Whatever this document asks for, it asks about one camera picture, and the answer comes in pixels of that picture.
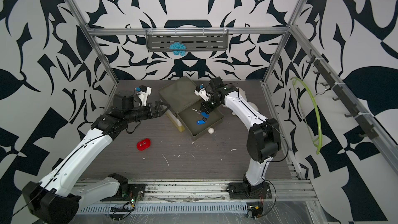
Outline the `drawer unit olive cream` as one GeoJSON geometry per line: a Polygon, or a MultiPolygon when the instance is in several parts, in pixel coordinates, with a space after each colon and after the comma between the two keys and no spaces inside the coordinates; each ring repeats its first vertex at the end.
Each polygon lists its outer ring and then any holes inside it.
{"type": "Polygon", "coordinates": [[[202,99],[195,94],[196,87],[197,85],[190,78],[184,76],[159,89],[161,101],[170,106],[166,115],[179,132],[183,132],[185,127],[177,114],[202,99]]]}

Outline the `olive top drawer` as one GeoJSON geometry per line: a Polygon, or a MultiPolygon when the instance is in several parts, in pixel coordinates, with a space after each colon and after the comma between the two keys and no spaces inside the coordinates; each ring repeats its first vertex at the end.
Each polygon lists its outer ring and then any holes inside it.
{"type": "Polygon", "coordinates": [[[224,119],[224,115],[218,109],[214,110],[210,114],[206,114],[204,111],[201,111],[200,107],[202,102],[203,100],[198,101],[187,107],[182,112],[177,113],[177,117],[181,121],[182,125],[187,129],[193,141],[196,141],[208,133],[208,129],[214,129],[215,126],[222,123],[224,119]]]}

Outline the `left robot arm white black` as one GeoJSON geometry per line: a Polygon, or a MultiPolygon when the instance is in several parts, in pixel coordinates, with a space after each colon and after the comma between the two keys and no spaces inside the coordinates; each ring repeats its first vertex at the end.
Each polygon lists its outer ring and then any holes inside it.
{"type": "Polygon", "coordinates": [[[121,91],[110,108],[97,118],[83,140],[40,182],[29,182],[22,190],[30,213],[48,224],[67,224],[83,208],[100,200],[124,200],[129,196],[128,180],[111,174],[82,189],[73,187],[94,159],[129,123],[161,117],[170,106],[162,101],[147,103],[148,93],[121,91]]]}

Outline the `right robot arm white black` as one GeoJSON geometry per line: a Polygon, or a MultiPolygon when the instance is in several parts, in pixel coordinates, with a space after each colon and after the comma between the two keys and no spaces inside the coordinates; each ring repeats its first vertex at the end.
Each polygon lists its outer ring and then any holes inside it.
{"type": "Polygon", "coordinates": [[[201,112],[209,115],[224,105],[232,110],[247,128],[246,148],[250,155],[250,163],[243,177],[243,191],[250,197],[258,194],[266,184],[265,174],[269,164],[282,148],[278,122],[260,114],[240,95],[235,86],[221,85],[209,93],[200,85],[194,93],[204,100],[201,112]]]}

